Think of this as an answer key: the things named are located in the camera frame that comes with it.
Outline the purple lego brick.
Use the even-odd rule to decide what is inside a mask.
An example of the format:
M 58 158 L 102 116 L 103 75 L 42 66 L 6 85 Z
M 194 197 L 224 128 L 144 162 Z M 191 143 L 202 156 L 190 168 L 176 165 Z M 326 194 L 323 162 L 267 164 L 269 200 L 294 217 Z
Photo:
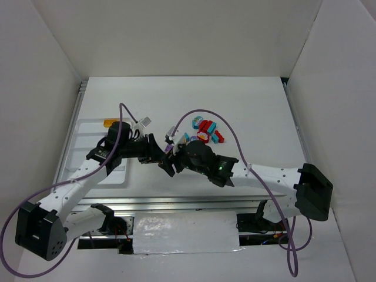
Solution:
M 174 146 L 172 144 L 168 144 L 164 150 L 165 154 L 169 154 L 173 151 Z

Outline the large yellow lego brick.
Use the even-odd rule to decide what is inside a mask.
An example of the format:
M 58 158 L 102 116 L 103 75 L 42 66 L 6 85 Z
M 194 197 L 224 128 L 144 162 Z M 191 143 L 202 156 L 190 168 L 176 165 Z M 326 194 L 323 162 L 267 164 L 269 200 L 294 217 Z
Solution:
M 119 119 L 105 119 L 103 121 L 103 127 L 109 128 L 111 127 L 115 122 L 118 122 Z

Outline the small teal lego cube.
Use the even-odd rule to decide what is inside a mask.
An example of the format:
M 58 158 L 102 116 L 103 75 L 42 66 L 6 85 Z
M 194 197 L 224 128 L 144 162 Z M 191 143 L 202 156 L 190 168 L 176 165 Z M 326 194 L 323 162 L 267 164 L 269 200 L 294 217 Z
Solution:
M 187 133 L 185 133 L 183 137 L 184 137 L 184 142 L 188 142 L 190 140 L 190 136 Z

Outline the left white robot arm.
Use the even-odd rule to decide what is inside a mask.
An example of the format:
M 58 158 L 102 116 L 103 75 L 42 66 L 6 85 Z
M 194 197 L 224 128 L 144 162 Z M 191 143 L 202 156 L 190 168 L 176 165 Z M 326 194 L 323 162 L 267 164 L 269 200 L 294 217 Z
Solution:
M 85 211 L 72 209 L 98 183 L 105 180 L 123 159 L 137 158 L 142 164 L 157 163 L 163 150 L 153 134 L 142 136 L 128 123 L 114 122 L 105 137 L 87 155 L 67 184 L 37 203 L 26 202 L 18 210 L 15 243 L 51 261 L 65 244 L 89 231 L 104 235 L 123 234 L 127 222 L 103 204 L 91 204 Z

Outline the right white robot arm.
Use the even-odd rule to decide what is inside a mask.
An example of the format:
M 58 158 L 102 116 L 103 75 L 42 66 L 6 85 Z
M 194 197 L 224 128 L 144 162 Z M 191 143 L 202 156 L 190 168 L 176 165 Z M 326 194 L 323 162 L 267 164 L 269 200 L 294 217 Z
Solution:
M 333 184 L 310 163 L 301 168 L 244 164 L 236 158 L 215 154 L 201 141 L 193 141 L 164 154 L 159 167 L 169 176 L 191 170 L 218 187 L 265 189 L 272 195 L 259 204 L 256 216 L 272 223 L 295 216 L 328 220 Z

